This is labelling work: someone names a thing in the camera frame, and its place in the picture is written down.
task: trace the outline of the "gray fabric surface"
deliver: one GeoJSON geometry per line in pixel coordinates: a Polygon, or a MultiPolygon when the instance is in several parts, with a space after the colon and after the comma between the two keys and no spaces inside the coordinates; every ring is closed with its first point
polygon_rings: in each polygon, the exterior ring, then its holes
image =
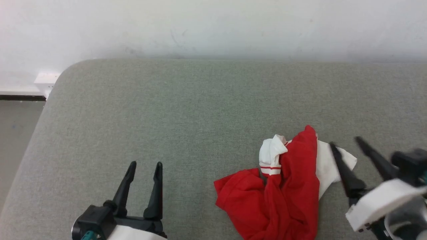
{"type": "MultiPolygon", "coordinates": [[[[380,152],[426,148],[427,67],[420,64],[285,64],[250,61],[94,60],[58,79],[0,219],[0,238],[70,239],[74,220],[111,199],[137,160],[130,215],[149,199],[164,164],[164,228],[170,239],[241,239],[215,206],[213,181],[257,166],[262,140],[292,138],[310,124],[378,174],[353,141],[380,152]]],[[[318,239],[354,233],[333,184],[320,201],[318,239]]]]}

